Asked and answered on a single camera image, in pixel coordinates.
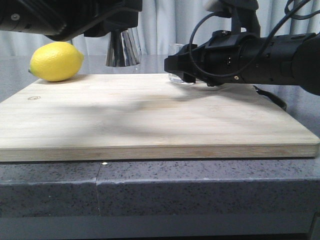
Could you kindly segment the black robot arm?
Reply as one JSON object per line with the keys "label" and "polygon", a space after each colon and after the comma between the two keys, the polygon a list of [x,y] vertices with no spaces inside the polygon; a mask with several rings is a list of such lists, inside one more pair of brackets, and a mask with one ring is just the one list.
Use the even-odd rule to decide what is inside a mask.
{"label": "black robot arm", "polygon": [[211,16],[231,19],[202,45],[192,42],[164,60],[164,70],[186,83],[208,86],[262,84],[300,86],[320,93],[320,36],[317,33],[261,37],[255,0],[210,0]]}
{"label": "black robot arm", "polygon": [[2,0],[2,31],[41,34],[53,41],[98,38],[138,25],[141,0]]}

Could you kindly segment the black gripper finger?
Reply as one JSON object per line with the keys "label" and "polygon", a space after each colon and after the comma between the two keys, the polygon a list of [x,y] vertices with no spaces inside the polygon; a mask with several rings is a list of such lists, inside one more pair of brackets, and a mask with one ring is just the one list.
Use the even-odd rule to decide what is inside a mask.
{"label": "black gripper finger", "polygon": [[188,54],[189,53],[189,44],[176,44],[175,45],[175,55],[183,55],[183,54]]}
{"label": "black gripper finger", "polygon": [[170,55],[164,60],[164,70],[178,76],[183,82],[196,83],[193,65],[186,55]]}

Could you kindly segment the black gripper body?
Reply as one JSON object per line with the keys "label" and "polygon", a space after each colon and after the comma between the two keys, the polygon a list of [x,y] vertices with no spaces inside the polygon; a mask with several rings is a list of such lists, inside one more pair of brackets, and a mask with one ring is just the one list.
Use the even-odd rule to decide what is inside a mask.
{"label": "black gripper body", "polygon": [[251,33],[215,31],[201,45],[189,49],[193,75],[208,85],[255,83],[260,79],[260,63],[252,61],[260,50],[260,38]]}
{"label": "black gripper body", "polygon": [[69,41],[79,35],[98,38],[138,26],[141,0],[57,0],[53,9],[62,20],[54,33],[44,35],[53,41]]}

